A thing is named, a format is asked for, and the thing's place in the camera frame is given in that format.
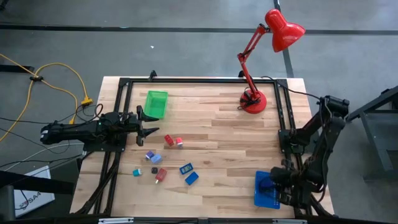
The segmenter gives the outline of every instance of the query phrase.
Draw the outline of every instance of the blue object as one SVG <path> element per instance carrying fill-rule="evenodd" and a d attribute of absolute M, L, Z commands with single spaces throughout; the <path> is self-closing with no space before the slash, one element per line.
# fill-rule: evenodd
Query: blue object
<path fill-rule="evenodd" d="M 182 175 L 186 174 L 187 172 L 190 172 L 193 170 L 193 166 L 191 163 L 188 163 L 187 165 L 180 167 L 180 172 Z"/>
<path fill-rule="evenodd" d="M 132 171 L 132 174 L 134 177 L 138 177 L 142 174 L 142 171 L 141 171 L 141 169 L 136 169 L 136 170 Z"/>
<path fill-rule="evenodd" d="M 185 181 L 186 181 L 186 183 L 187 183 L 188 185 L 191 185 L 191 184 L 194 183 L 195 180 L 197 180 L 198 177 L 199 177 L 199 176 L 198 176 L 198 174 L 197 174 L 196 172 L 192 172 L 191 175 L 189 175 L 189 176 L 185 179 Z"/>
<path fill-rule="evenodd" d="M 151 159 L 155 154 L 152 151 L 148 151 L 147 154 L 145 155 L 146 159 Z"/>
<path fill-rule="evenodd" d="M 269 173 L 264 171 L 256 171 L 256 179 L 254 181 L 254 205 L 258 207 L 280 209 L 278 201 L 278 191 L 275 184 L 269 178 Z"/>
<path fill-rule="evenodd" d="M 154 155 L 151 159 L 150 159 L 154 164 L 158 164 L 160 162 L 162 162 L 162 156 L 160 154 L 156 154 Z"/>

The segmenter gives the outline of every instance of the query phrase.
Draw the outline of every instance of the red desk lamp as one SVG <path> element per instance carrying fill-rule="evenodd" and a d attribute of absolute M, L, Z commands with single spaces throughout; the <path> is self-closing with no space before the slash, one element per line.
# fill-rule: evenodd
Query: red desk lamp
<path fill-rule="evenodd" d="M 288 46 L 296 42 L 296 40 L 299 40 L 299 38 L 305 33 L 305 29 L 302 26 L 287 22 L 277 9 L 271 9 L 267 12 L 266 23 L 269 27 L 259 24 L 248 46 L 244 49 L 244 52 L 238 54 L 238 59 L 241 62 L 244 76 L 246 77 L 246 81 L 250 87 L 250 90 L 245 90 L 242 94 L 240 104 L 242 109 L 252 114 L 263 111 L 267 105 L 267 99 L 266 96 L 257 89 L 253 79 L 249 75 L 248 69 L 246 68 L 245 63 L 250 53 L 254 50 L 260 38 L 266 32 L 272 31 L 274 34 L 272 36 L 272 46 L 275 52 L 280 52 L 281 50 L 286 49 Z"/>

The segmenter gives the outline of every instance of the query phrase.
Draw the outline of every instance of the green plastic basket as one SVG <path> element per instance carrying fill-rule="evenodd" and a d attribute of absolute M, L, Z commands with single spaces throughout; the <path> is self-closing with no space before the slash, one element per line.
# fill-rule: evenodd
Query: green plastic basket
<path fill-rule="evenodd" d="M 165 91 L 148 91 L 145 114 L 154 118 L 164 118 L 168 95 Z"/>

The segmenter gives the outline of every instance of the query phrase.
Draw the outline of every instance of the electrical plug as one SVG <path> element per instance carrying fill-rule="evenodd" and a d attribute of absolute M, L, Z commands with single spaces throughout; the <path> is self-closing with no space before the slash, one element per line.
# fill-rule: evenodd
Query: electrical plug
<path fill-rule="evenodd" d="M 81 104 L 83 106 L 88 106 L 88 105 L 92 104 L 93 102 L 94 102 L 93 99 L 86 96 L 85 99 L 81 102 Z"/>

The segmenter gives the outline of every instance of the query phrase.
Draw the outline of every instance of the red object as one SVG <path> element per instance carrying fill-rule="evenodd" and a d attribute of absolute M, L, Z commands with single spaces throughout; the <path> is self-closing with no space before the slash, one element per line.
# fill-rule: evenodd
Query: red object
<path fill-rule="evenodd" d="M 163 168 L 160 168 L 160 170 L 158 171 L 158 173 L 156 174 L 156 177 L 155 177 L 155 179 L 156 179 L 156 184 L 160 181 L 163 181 L 164 180 L 164 177 L 166 176 L 166 174 L 167 174 L 167 170 L 165 170 L 165 169 L 163 169 Z"/>
<path fill-rule="evenodd" d="M 248 46 L 244 49 L 244 52 L 238 54 L 242 71 L 250 87 L 250 90 L 245 91 L 241 96 L 241 107 L 246 112 L 252 114 L 260 113 L 267 106 L 266 96 L 257 90 L 245 64 L 251 52 L 256 48 L 260 38 L 266 32 L 272 31 L 274 33 L 272 37 L 272 46 L 275 52 L 279 52 L 293 44 L 305 33 L 305 29 L 302 26 L 287 22 L 277 9 L 271 9 L 266 14 L 266 22 L 269 28 L 259 24 Z"/>
<path fill-rule="evenodd" d="M 182 138 L 176 138 L 175 142 L 177 143 L 177 146 L 182 149 Z"/>
<path fill-rule="evenodd" d="M 167 144 L 169 144 L 169 146 L 174 145 L 173 139 L 168 134 L 166 136 L 164 136 L 164 139 L 166 140 Z"/>
<path fill-rule="evenodd" d="M 267 12 L 266 22 L 273 33 L 272 46 L 275 52 L 286 49 L 305 33 L 304 27 L 287 22 L 277 9 L 271 9 Z"/>
<path fill-rule="evenodd" d="M 249 95 L 251 95 L 251 90 L 246 91 Z M 256 93 L 256 98 L 260 99 L 259 103 L 255 103 L 251 106 L 246 106 L 245 103 L 242 102 L 242 100 L 248 100 L 249 98 L 247 98 L 246 94 L 242 94 L 241 96 L 241 107 L 248 113 L 251 114 L 256 114 L 256 113 L 260 113 L 261 111 L 263 111 L 266 106 L 267 106 L 267 98 L 266 96 L 261 93 L 260 91 L 257 91 Z"/>

